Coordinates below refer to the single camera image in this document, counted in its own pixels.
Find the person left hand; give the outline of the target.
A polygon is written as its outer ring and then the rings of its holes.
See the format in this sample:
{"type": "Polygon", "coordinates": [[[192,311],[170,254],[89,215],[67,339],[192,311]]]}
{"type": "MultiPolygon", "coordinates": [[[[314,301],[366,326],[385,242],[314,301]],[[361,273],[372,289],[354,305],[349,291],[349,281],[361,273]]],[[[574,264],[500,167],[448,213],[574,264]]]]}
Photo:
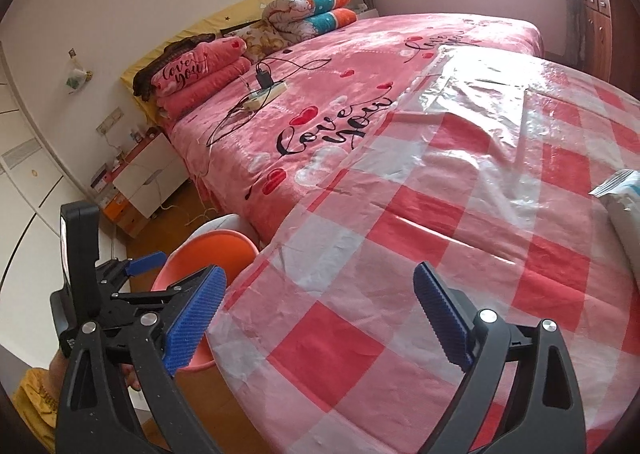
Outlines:
{"type": "Polygon", "coordinates": [[[141,390],[136,370],[131,364],[122,364],[120,366],[120,371],[122,372],[122,376],[124,376],[125,384],[128,388],[131,388],[134,391],[141,390]]]}

